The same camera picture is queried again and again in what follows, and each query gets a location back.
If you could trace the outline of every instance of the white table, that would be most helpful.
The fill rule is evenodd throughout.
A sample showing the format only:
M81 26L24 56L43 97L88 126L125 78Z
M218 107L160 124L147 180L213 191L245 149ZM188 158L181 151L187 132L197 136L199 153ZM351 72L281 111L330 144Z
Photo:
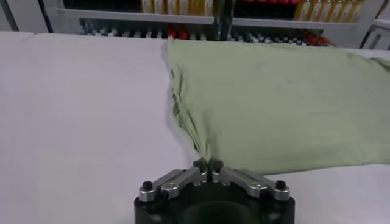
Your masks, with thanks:
M43 34L14 53L0 67L0 223L133 223L141 183L198 158L171 116L164 40ZM296 223L363 224L390 222L389 175L271 178L291 187Z

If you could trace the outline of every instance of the yellow bottle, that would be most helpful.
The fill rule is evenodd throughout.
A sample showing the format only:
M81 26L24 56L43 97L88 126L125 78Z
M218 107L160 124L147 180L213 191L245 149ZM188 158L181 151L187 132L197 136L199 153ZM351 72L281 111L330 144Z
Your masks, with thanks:
M154 11L156 14L165 14L165 0L154 0Z
M294 20L298 21L308 21L311 15L311 1L310 0L300 0L297 10L294 15Z
M179 0L179 15L189 15L190 12L190 0Z
M363 4L364 4L364 0L357 1L356 9L353 11L353 15L351 19L352 23L357 23L359 21L360 12L361 12L361 8L363 7Z
M154 0L142 0L142 12L154 13Z
M329 16L328 16L328 20L331 23L337 23L338 22L338 19L340 17L341 10L342 10L343 6L344 5L342 3L342 0L333 1L332 8L331 8Z
M341 17L340 17L340 23L347 23L349 20L349 15L351 14L353 10L353 2L352 0L348 0L344 3L344 10L342 11Z
M177 0L167 0L166 1L166 11L170 15L177 15L179 14L179 7L177 4Z
M311 11L310 21L318 21L319 15L321 15L322 0L312 2L313 9Z
M214 11L214 0L205 1L205 16L213 16Z
M204 15L205 0L193 0L191 1L191 14L194 16Z
M332 0L324 1L323 5L324 6L322 7L321 15L320 15L318 21L320 21L320 22L328 22L327 18L328 18L328 15L329 15L329 12L330 12L330 9L331 9L331 6L332 6Z

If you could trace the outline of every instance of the red cap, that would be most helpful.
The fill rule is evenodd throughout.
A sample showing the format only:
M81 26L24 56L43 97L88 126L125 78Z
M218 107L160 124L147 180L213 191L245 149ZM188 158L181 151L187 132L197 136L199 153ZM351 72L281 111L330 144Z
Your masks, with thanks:
M320 42L322 45L326 46L328 45L328 39L326 37L321 37Z
M176 33L170 29L168 30L168 36L172 37L173 39L176 39Z
M180 31L180 39L188 40L188 33L185 30Z
M318 39L317 39L316 37L312 37L312 38L310 39L310 44L311 44L311 45L317 45L317 44L318 44Z
M303 38L310 41L311 37L313 37L310 33L306 33Z

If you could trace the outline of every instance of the black screw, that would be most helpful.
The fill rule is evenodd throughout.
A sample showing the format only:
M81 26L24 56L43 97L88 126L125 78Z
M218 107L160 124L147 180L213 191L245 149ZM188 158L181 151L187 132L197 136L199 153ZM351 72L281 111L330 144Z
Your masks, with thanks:
M286 189L286 182L284 182L282 180L278 180L278 181L276 181L275 187L278 190L284 190L284 189Z
M150 191L153 188L153 183L151 181L145 181L142 183L142 189L145 191Z

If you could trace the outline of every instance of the cloth fold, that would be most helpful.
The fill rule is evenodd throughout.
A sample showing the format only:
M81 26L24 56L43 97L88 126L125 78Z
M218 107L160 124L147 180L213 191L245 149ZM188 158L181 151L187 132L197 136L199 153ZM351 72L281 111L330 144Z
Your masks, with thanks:
M329 47L168 40L174 116L261 174L390 163L390 62Z

